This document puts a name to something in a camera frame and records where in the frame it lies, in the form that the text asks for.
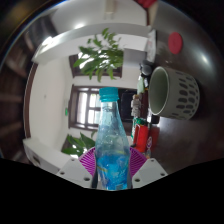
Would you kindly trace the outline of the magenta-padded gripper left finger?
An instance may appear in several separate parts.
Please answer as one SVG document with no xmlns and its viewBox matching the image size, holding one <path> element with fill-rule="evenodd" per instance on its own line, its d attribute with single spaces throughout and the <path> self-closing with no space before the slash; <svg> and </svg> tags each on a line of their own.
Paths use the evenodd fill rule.
<svg viewBox="0 0 224 224">
<path fill-rule="evenodd" d="M 98 174 L 95 148 L 92 147 L 78 159 L 71 158 L 57 173 L 57 176 L 84 188 L 96 189 Z"/>
</svg>

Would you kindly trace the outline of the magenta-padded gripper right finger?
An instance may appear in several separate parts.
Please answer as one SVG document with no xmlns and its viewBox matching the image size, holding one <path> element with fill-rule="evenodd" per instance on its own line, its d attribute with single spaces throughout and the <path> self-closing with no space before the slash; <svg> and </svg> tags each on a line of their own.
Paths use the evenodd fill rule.
<svg viewBox="0 0 224 224">
<path fill-rule="evenodd" d="M 167 176 L 167 172 L 155 158 L 147 159 L 134 148 L 130 148 L 128 188 L 146 186 Z"/>
</svg>

